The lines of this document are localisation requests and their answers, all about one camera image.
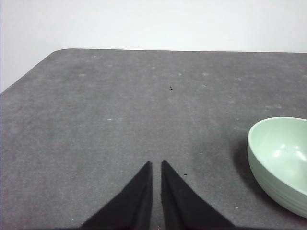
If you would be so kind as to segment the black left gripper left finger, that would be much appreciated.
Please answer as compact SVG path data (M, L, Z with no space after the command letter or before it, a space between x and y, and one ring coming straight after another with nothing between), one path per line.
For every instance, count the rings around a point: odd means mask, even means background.
M148 230L153 205L153 169L146 162L128 184L80 227L82 230Z

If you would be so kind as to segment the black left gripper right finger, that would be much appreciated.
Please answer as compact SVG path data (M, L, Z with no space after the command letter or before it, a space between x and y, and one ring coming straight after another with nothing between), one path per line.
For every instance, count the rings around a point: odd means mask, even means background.
M167 230L229 230L235 227L198 196L166 160L161 163L161 202Z

